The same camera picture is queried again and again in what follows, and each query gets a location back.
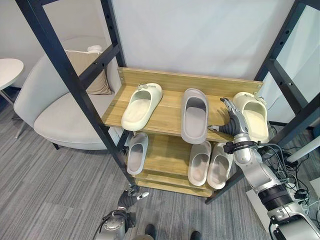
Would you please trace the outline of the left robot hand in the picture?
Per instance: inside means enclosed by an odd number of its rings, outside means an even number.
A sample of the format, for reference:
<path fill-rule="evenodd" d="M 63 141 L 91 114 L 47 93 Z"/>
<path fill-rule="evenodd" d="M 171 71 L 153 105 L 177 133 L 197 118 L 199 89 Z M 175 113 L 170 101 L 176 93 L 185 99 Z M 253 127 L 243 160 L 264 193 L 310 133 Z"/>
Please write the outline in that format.
<path fill-rule="evenodd" d="M 120 196 L 120 198 L 118 200 L 118 203 L 117 203 L 117 207 L 128 210 L 137 201 L 148 197 L 149 194 L 150 193 L 148 191 L 145 191 L 143 193 L 139 193 L 139 192 L 137 192 L 136 190 L 134 190 L 132 188 L 127 189 L 121 194 L 121 196 Z"/>

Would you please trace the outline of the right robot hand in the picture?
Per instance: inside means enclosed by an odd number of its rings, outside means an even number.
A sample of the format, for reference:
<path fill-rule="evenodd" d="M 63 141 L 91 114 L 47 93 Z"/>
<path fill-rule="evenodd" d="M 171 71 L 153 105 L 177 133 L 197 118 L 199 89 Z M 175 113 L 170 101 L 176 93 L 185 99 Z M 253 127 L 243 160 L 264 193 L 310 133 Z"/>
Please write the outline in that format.
<path fill-rule="evenodd" d="M 229 122 L 225 125 L 209 125 L 207 127 L 210 131 L 216 131 L 235 137 L 238 134 L 248 134 L 248 125 L 242 112 L 235 106 L 235 104 L 226 97 L 220 98 L 220 101 L 227 107 Z"/>

